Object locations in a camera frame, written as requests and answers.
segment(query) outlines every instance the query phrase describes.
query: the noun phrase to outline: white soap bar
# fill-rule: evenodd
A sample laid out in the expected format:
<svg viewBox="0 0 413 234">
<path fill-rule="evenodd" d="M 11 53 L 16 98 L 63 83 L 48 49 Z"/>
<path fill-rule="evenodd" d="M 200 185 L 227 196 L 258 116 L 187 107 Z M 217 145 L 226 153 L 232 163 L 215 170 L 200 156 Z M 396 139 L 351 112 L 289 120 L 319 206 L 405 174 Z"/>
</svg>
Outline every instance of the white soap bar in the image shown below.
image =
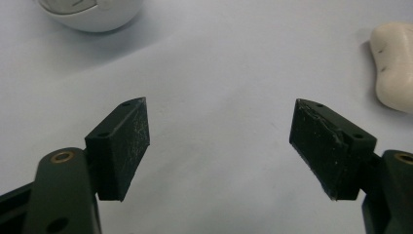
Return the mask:
<svg viewBox="0 0 413 234">
<path fill-rule="evenodd" d="M 413 24 L 391 22 L 371 33 L 377 67 L 376 94 L 385 105 L 413 113 Z"/>
</svg>

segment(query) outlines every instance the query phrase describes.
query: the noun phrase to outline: white object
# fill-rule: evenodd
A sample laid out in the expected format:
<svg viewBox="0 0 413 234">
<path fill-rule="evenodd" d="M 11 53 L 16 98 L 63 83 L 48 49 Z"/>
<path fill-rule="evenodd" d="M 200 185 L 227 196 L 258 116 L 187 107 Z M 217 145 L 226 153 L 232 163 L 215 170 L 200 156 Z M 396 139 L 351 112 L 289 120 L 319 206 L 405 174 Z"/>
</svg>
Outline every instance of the white object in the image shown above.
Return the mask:
<svg viewBox="0 0 413 234">
<path fill-rule="evenodd" d="M 143 0 L 38 0 L 53 19 L 78 30 L 103 32 L 130 21 Z"/>
<path fill-rule="evenodd" d="M 377 67 L 378 99 L 413 113 L 413 24 L 390 22 L 376 27 L 370 48 Z"/>
</svg>

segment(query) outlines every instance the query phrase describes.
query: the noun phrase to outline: white bowl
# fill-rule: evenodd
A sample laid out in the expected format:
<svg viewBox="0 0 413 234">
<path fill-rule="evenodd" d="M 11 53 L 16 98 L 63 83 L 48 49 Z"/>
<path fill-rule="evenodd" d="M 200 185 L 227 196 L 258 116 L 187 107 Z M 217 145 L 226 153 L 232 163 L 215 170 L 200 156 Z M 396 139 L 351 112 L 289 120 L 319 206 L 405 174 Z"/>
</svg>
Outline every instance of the white bowl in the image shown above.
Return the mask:
<svg viewBox="0 0 413 234">
<path fill-rule="evenodd" d="M 38 0 L 53 19 L 78 30 L 103 32 L 130 21 L 143 0 Z"/>
</svg>

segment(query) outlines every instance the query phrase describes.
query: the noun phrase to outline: white table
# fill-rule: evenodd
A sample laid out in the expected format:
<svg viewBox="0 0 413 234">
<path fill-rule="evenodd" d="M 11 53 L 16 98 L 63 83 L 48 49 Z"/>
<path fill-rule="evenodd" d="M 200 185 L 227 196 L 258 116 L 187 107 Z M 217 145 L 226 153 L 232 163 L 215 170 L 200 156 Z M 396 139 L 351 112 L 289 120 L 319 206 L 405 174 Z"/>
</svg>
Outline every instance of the white table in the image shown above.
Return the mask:
<svg viewBox="0 0 413 234">
<path fill-rule="evenodd" d="M 83 148 L 119 103 L 147 97 L 148 148 L 110 233 L 363 233 L 288 143 L 297 98 L 413 152 L 413 116 L 374 93 L 372 29 L 413 21 L 407 0 L 146 0 L 112 33 L 71 30 L 32 1 L 0 3 L 0 194 L 37 163 Z"/>
</svg>

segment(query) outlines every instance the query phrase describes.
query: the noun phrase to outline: rubber gripper pad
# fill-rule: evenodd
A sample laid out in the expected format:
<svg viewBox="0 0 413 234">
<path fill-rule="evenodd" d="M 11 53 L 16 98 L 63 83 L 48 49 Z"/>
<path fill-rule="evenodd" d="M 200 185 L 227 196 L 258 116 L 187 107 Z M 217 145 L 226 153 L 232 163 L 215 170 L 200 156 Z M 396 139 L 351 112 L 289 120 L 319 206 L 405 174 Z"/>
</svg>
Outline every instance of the rubber gripper pad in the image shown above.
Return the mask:
<svg viewBox="0 0 413 234">
<path fill-rule="evenodd" d="M 374 136 L 320 103 L 297 99 L 289 142 L 330 199 L 357 198 L 357 172 L 374 150 Z"/>
<path fill-rule="evenodd" d="M 150 143 L 146 98 L 120 104 L 85 140 L 99 199 L 123 201 Z"/>
</svg>

